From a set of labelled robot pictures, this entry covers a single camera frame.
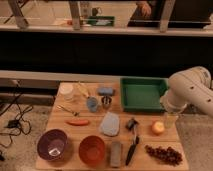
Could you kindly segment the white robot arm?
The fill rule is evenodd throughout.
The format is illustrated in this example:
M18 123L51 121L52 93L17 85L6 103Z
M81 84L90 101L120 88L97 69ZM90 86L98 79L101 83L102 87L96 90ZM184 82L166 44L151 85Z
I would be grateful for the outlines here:
M160 97L165 110L164 125L171 128L178 115L189 105L213 117L213 90L210 72L202 66L192 67L172 74L168 78L168 89Z

